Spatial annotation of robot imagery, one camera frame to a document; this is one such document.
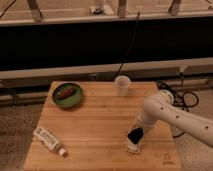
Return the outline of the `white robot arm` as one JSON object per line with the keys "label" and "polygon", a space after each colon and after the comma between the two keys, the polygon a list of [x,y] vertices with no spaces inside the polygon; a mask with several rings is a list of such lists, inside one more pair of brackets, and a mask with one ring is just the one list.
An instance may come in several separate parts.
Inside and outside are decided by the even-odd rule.
{"label": "white robot arm", "polygon": [[174,97],[168,90],[146,97],[134,126],[148,133],[158,120],[162,120],[213,148],[213,120],[180,110],[173,106],[173,102]]}

